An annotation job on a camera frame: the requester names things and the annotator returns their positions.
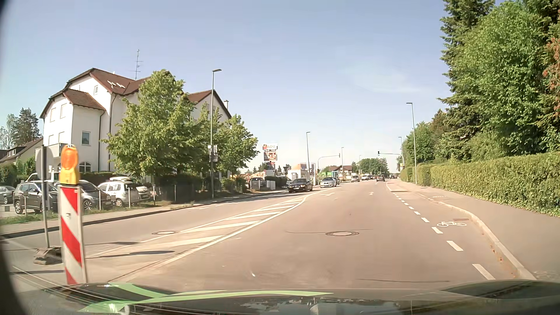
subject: antenna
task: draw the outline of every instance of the antenna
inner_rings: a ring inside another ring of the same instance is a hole
[[[138,63],[144,62],[144,61],[138,60],[139,56],[140,56],[140,49],[136,49],[136,69],[132,70],[132,72],[134,72],[134,79],[135,80],[138,79],[138,73],[141,72],[141,71],[138,70],[138,68],[140,68],[140,65]]]

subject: bike lane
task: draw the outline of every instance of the bike lane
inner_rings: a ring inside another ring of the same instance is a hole
[[[442,242],[460,252],[461,259],[473,265],[486,279],[514,278],[514,271],[500,261],[488,239],[461,212],[430,202],[397,186],[389,184],[388,188],[392,190],[393,197],[402,203],[402,207],[408,209],[410,216],[415,216]]]

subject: parked car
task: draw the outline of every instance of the parked car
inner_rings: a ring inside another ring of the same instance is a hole
[[[137,181],[136,179],[128,176],[116,176],[109,178],[110,181],[121,181],[121,182],[131,182],[134,183],[136,186],[136,190],[138,190],[138,194],[140,195],[141,200],[150,199],[150,190],[148,187],[144,186],[142,183]]]
[[[113,180],[111,182],[101,183],[97,187],[103,192],[111,195],[111,198],[115,200],[115,206],[118,207],[128,205],[129,200],[130,203],[135,203],[141,200],[140,194],[132,182]]]
[[[56,182],[55,187],[58,188],[60,182]],[[111,195],[101,191],[94,184],[87,180],[80,180],[78,185],[82,188],[82,209],[89,211],[92,208],[99,208],[99,197],[101,196],[101,209],[108,210],[113,208],[113,201]]]
[[[58,212],[58,192],[57,188],[51,183],[47,183],[49,208],[51,211]],[[21,182],[13,191],[13,206],[17,214],[22,214],[27,209],[33,210],[36,214],[43,210],[43,193],[41,191],[41,181]]]
[[[15,188],[12,186],[0,186],[0,203],[7,205],[13,203],[13,191]]]

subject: white house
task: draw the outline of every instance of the white house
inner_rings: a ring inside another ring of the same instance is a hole
[[[43,137],[54,155],[53,167],[64,144],[71,143],[78,149],[81,172],[114,171],[109,163],[111,155],[107,144],[100,139],[118,131],[126,104],[138,103],[138,89],[147,78],[134,80],[96,68],[70,79],[66,86],[49,98],[41,118],[44,121]],[[193,117],[200,116],[200,107],[211,102],[211,90],[189,94],[189,100],[197,103]],[[214,107],[222,115],[221,120],[231,118],[228,108],[214,91]]]

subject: road sign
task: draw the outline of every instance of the road sign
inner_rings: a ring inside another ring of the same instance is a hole
[[[82,236],[82,198],[77,185],[58,188],[58,217],[62,263],[67,284],[87,283]]]

